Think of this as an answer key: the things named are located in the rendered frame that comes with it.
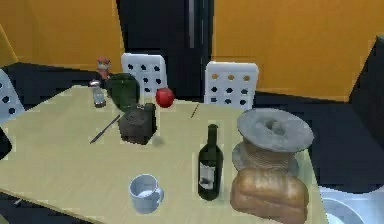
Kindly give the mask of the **red apple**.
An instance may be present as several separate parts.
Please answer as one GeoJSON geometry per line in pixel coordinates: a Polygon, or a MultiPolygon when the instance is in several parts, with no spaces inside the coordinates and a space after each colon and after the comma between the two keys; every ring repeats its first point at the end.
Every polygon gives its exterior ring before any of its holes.
{"type": "Polygon", "coordinates": [[[174,94],[169,88],[160,88],[157,90],[155,98],[160,107],[168,108],[173,104],[174,94]]]}

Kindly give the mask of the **white perforated chair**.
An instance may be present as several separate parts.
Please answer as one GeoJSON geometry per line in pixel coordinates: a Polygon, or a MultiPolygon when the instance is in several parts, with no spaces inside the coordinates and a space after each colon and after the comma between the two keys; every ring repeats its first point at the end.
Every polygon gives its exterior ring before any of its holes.
{"type": "Polygon", "coordinates": [[[140,93],[154,96],[160,88],[167,88],[165,60],[161,55],[123,53],[121,65],[124,73],[135,77],[140,93]]]}
{"type": "Polygon", "coordinates": [[[205,69],[204,103],[251,109],[258,74],[255,63],[209,62],[205,69]]]}
{"type": "Polygon", "coordinates": [[[0,69],[0,124],[25,111],[8,75],[0,69]]]}

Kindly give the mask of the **dark grey box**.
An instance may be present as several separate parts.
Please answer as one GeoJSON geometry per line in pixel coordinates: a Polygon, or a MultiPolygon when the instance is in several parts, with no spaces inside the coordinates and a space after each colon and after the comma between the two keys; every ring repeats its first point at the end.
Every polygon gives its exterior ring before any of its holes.
{"type": "Polygon", "coordinates": [[[153,103],[130,107],[118,121],[123,141],[146,145],[157,130],[156,106],[153,103]]]}

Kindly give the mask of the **dark green wine bottle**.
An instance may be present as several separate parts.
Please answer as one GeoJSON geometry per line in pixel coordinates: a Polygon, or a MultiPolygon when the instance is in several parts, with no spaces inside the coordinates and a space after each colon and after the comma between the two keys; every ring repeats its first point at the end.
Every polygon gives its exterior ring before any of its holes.
{"type": "Polygon", "coordinates": [[[219,196],[223,168],[223,152],[217,145],[218,126],[208,126],[207,143],[198,154],[198,194],[212,201],[219,196]]]}

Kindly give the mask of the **dark green round bowl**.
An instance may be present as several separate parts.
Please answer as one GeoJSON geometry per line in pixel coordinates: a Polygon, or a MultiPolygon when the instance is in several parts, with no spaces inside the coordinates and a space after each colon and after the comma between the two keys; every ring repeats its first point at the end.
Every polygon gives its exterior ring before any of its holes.
{"type": "Polygon", "coordinates": [[[106,81],[108,96],[116,107],[126,112],[130,107],[136,106],[140,99],[140,85],[130,73],[112,75],[106,81]]]}

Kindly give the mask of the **dark grey knife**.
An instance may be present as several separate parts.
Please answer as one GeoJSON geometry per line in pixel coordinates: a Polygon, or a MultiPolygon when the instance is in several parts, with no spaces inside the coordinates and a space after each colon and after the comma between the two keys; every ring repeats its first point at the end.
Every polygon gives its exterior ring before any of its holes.
{"type": "Polygon", "coordinates": [[[106,131],[107,129],[113,125],[117,120],[120,119],[120,114],[117,115],[112,121],[110,121],[91,141],[90,144],[95,143],[106,131]]]}

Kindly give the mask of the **white mug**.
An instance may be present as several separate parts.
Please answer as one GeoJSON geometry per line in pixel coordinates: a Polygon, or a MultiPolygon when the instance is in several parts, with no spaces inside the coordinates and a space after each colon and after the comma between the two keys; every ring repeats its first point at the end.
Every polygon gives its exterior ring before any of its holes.
{"type": "Polygon", "coordinates": [[[164,190],[151,174],[140,174],[129,184],[133,207],[141,214],[154,212],[164,199],[164,190]]]}

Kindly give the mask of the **glass salt shaker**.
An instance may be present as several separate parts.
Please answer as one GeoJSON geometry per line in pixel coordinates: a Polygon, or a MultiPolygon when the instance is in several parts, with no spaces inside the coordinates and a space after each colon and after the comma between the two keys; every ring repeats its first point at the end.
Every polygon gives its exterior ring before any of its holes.
{"type": "Polygon", "coordinates": [[[101,82],[99,80],[92,80],[89,82],[89,86],[92,89],[93,101],[96,107],[104,107],[106,105],[104,93],[100,87],[101,82]]]}

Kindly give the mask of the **red pepper shaker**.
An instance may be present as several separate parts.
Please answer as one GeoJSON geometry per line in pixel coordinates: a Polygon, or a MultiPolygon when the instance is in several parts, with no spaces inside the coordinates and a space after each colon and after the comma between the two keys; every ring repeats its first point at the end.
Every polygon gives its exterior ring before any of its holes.
{"type": "Polygon", "coordinates": [[[100,57],[97,59],[97,71],[103,79],[108,79],[110,76],[109,68],[111,67],[111,62],[106,57],[100,57]]]}

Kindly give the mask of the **brown bread loaf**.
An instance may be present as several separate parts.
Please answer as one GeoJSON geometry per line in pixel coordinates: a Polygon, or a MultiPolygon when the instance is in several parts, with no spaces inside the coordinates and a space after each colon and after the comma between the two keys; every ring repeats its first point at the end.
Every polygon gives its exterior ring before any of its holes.
{"type": "Polygon", "coordinates": [[[304,224],[308,203],[306,185],[279,171],[244,168],[232,182],[230,204],[234,210],[282,224],[304,224]]]}

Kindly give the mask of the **pale wooden table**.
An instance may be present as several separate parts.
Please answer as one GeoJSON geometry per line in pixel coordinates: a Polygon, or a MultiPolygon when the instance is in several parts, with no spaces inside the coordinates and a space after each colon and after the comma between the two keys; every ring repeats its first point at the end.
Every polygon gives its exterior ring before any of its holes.
{"type": "Polygon", "coordinates": [[[230,206],[240,110],[177,101],[157,109],[157,132],[146,145],[122,141],[116,124],[90,144],[118,113],[113,104],[95,107],[90,89],[74,86],[4,123],[12,150],[0,161],[0,191],[97,224],[278,224],[230,206]],[[211,202],[197,194],[197,156],[209,124],[218,125],[224,153],[221,193],[211,202]],[[153,175],[164,190],[149,214],[135,210],[129,193],[140,174],[153,175]]]}

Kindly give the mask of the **white round chair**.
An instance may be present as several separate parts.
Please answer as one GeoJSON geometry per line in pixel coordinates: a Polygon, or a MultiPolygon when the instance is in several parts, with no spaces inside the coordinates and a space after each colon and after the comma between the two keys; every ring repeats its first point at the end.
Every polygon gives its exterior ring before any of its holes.
{"type": "Polygon", "coordinates": [[[355,194],[321,187],[329,224],[384,224],[384,187],[355,194]]]}

